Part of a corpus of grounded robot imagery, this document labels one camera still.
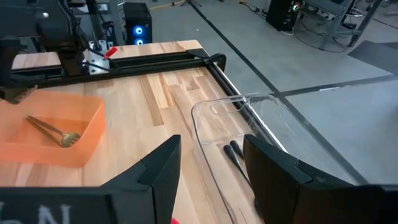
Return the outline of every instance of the black rubber pad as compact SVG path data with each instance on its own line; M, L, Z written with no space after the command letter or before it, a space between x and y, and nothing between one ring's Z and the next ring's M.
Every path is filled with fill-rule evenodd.
M364 40L348 55L398 75L398 43L374 43Z

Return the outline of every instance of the wood grain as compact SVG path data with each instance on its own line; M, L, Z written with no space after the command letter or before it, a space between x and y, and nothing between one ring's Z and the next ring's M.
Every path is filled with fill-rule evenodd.
M197 48L201 46L195 40L123 46L118 47L113 58ZM56 64L59 60L54 53L18 55L14 68ZM203 152L194 136L193 105L225 97L205 68L48 90L102 97L106 115L105 134L90 161L79 169L2 161L1 185L98 186L131 167L171 135L181 134L182 169L174 217L183 224L261 223L252 206L254 196L250 187L222 150L226 137L250 132L242 117L235 114L209 115L209 120L203 122L202 132L209 139L219 141L204 147ZM224 105L220 110L231 110L231 105Z

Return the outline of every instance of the red object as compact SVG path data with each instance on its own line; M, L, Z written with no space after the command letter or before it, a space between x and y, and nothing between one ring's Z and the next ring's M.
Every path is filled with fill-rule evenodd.
M109 51L107 51L104 55L104 57L106 59L108 59L110 56L112 56L112 54L114 54L115 52L117 52L118 49L116 47L112 47Z
M180 222L177 221L175 218L172 218L172 224L180 224Z

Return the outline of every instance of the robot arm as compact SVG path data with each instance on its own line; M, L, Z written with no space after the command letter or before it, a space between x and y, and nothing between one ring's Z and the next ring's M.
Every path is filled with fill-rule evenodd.
M24 48L20 37L38 37L48 52L56 52L65 75L83 69L86 40L66 0L2 0L0 2L0 97L18 103L34 86L20 86L12 79L16 55Z

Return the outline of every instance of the computer tower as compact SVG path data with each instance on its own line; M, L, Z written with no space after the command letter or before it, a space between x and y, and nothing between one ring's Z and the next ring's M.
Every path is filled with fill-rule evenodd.
M302 0L271 0L266 21L278 31L292 31Z
M152 17L145 3L123 4L126 44L152 43Z

